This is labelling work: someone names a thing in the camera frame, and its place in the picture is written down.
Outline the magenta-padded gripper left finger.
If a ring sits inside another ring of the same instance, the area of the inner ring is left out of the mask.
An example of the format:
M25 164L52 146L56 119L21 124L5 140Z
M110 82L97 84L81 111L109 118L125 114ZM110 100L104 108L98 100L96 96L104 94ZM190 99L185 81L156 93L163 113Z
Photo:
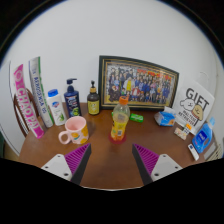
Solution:
M66 155L56 154L42 169L79 185L90 155L91 144L88 143Z

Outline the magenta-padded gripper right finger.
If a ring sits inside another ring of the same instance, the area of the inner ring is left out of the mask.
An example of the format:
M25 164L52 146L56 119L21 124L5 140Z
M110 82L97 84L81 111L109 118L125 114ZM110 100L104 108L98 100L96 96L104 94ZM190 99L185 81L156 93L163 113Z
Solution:
M132 145L132 154L136 160L144 185L182 169L182 167L167 154L158 155L138 144Z

